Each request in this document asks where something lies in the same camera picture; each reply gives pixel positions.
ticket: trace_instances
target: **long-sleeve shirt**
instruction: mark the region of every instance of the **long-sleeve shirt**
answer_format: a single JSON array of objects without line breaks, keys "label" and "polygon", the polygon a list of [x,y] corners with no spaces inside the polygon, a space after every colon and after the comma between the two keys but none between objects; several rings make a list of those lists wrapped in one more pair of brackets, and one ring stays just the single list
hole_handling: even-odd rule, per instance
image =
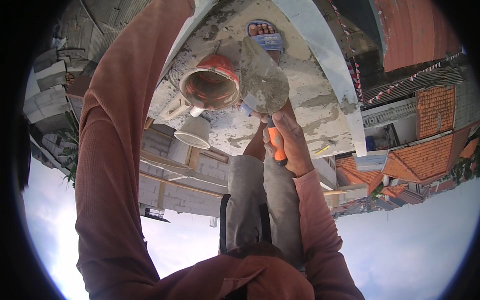
[{"label": "long-sleeve shirt", "polygon": [[106,51],[84,96],[76,230],[91,299],[362,299],[315,171],[295,179],[307,279],[277,257],[219,255],[160,279],[138,206],[140,144],[150,101],[193,0],[153,0]]}]

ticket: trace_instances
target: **trowel blade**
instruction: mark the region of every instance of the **trowel blade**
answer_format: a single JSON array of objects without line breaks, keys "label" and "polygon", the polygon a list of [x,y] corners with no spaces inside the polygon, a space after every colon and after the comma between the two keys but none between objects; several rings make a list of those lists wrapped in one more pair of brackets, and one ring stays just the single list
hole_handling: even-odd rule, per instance
[{"label": "trowel blade", "polygon": [[288,99],[288,79],[255,40],[243,39],[240,57],[240,99],[260,113],[281,109]]}]

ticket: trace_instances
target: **gray shorts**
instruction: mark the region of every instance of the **gray shorts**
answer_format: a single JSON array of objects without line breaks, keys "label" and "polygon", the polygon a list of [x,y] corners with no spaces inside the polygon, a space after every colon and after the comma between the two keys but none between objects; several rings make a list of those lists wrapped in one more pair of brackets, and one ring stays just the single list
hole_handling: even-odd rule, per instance
[{"label": "gray shorts", "polygon": [[303,270],[299,198],[293,178],[271,157],[240,155],[232,158],[228,174],[231,195],[226,209],[227,250],[262,240],[259,205],[267,203],[272,243],[285,259]]}]

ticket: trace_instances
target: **trowel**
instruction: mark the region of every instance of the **trowel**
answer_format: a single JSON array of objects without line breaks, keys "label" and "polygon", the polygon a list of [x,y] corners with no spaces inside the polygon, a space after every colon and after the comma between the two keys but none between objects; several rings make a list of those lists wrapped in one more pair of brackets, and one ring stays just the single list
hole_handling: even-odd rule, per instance
[{"label": "trowel", "polygon": [[279,166],[287,164],[287,156],[281,144],[272,114],[288,100],[288,79],[278,64],[249,36],[243,39],[240,57],[240,99],[251,109],[266,113],[270,142],[276,148],[275,161]]}]

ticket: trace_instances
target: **sleeve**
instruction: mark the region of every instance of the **sleeve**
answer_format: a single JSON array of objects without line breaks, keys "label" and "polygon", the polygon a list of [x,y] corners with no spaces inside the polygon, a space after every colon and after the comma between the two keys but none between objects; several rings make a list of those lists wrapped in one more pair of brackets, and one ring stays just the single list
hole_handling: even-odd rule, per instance
[{"label": "sleeve", "polygon": [[159,280],[140,223],[140,143],[156,83],[192,9],[193,0],[152,1],[106,51],[84,96],[75,227],[77,268],[91,299],[119,291],[137,297]]},{"label": "sleeve", "polygon": [[300,199],[300,231],[305,274],[316,299],[364,299],[343,255],[342,239],[325,201],[317,170],[295,178]]}]

